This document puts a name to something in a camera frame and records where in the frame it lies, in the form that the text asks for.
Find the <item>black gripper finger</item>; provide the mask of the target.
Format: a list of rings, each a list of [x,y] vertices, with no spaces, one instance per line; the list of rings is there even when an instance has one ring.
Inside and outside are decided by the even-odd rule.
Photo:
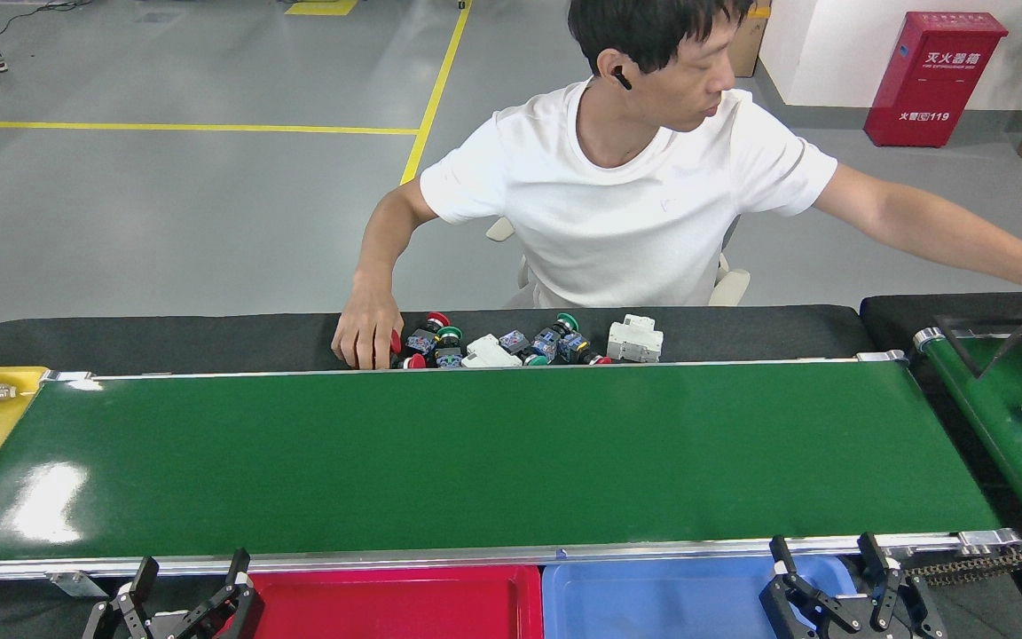
[[[158,570],[158,562],[145,556],[133,580],[119,589],[113,599],[98,603],[90,610],[83,638],[114,638],[121,624],[130,632],[130,638],[153,638],[153,623],[145,614],[143,604],[153,591]]]
[[[759,595],[778,638],[852,638],[862,631],[855,608],[799,575],[783,535],[769,542],[775,576]]]
[[[864,630],[872,638],[948,638],[948,628],[932,603],[932,592],[919,577],[905,577],[900,563],[877,545],[872,532],[862,534],[862,577],[869,585]]]
[[[248,574],[250,559],[244,548],[235,551],[222,589],[181,618],[176,638],[256,638],[264,602]]]

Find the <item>person's right hand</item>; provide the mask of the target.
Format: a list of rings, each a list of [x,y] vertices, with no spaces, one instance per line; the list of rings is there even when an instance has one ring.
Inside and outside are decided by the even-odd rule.
[[[330,348],[354,369],[392,365],[393,335],[403,326],[389,283],[354,284],[338,319]]]

